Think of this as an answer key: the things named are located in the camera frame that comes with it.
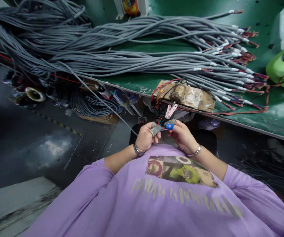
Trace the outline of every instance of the printed graphic on shirt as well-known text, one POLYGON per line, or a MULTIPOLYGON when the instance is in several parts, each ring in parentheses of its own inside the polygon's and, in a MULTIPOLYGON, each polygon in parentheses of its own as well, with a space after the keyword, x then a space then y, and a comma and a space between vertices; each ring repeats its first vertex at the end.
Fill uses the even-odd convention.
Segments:
POLYGON ((209 197, 206 194, 198 193, 191 188, 165 188, 151 178, 136 179, 131 189, 131 195, 132 194, 137 194, 138 197, 150 195, 153 200, 157 198, 168 198, 181 205, 189 207, 205 207, 208 211, 219 212, 222 215, 229 215, 235 218, 243 216, 241 210, 236 205, 231 204, 224 195, 209 197))
POLYGON ((214 177, 206 168, 181 156, 150 156, 145 173, 173 182, 218 187, 214 177))

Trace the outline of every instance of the person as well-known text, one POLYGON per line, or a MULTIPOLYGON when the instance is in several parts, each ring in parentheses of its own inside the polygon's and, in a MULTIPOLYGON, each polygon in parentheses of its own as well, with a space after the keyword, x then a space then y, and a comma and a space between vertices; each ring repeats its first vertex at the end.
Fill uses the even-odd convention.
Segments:
POLYGON ((86 165, 24 236, 284 236, 284 203, 266 185, 180 121, 168 131, 179 148, 158 144, 161 132, 150 129, 86 165))

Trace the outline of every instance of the watch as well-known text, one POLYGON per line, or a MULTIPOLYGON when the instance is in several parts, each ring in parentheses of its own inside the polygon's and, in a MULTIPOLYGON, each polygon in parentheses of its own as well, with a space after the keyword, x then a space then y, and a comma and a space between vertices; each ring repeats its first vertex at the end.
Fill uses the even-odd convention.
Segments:
POLYGON ((144 155, 144 153, 143 152, 140 152, 139 151, 139 149, 138 149, 138 147, 136 146, 136 144, 134 143, 133 144, 133 148, 134 148, 134 151, 135 151, 135 153, 138 155, 138 156, 143 156, 144 155))
POLYGON ((195 153, 193 153, 193 154, 190 154, 190 155, 187 155, 189 158, 191 158, 191 157, 193 157, 193 156, 195 156, 195 155, 198 155, 198 153, 200 152, 200 150, 201 150, 201 145, 199 144, 199 147, 198 147, 198 150, 196 150, 196 152, 195 153))

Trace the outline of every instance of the bundle of gray cables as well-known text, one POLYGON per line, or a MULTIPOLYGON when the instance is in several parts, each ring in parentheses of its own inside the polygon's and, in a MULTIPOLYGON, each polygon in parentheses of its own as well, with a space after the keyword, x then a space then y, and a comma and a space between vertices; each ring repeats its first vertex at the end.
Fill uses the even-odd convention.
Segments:
POLYGON ((84 95, 80 90, 74 91, 71 96, 71 107, 77 114, 93 118, 106 117, 105 120, 110 120, 112 116, 108 116, 112 114, 112 110, 105 104, 118 114, 122 112, 122 106, 115 98, 107 100, 99 96, 98 99, 94 95, 84 95))
POLYGON ((257 46, 247 39, 256 33, 209 20, 240 12, 230 10, 206 18, 148 16, 92 29, 84 8, 70 1, 23 0, 18 8, 0 9, 0 43, 15 66, 45 80, 57 72, 72 73, 79 80, 78 76, 107 77, 126 72, 169 74, 186 79, 190 86, 209 92, 220 102, 261 108, 232 94, 263 93, 255 88, 264 86, 267 77, 246 68, 255 57, 239 45, 245 42, 257 46), (151 34, 172 37, 136 39, 151 34), (95 52, 125 42, 159 43, 175 39, 188 41, 199 51, 95 52))

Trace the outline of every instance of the hand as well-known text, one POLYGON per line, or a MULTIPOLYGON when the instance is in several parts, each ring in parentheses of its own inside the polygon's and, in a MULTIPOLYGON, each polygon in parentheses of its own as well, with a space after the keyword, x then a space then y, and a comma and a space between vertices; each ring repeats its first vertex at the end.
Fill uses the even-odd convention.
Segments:
POLYGON ((152 142, 158 143, 158 140, 161 138, 161 132, 156 134, 153 138, 152 134, 149 132, 151 130, 152 123, 147 123, 146 125, 140 128, 138 138, 135 141, 136 146, 140 152, 145 152, 151 148, 152 142))
POLYGON ((187 155, 195 153, 199 148, 198 142, 196 142, 188 127, 178 120, 176 120, 173 130, 168 130, 168 135, 175 139, 176 144, 187 155))

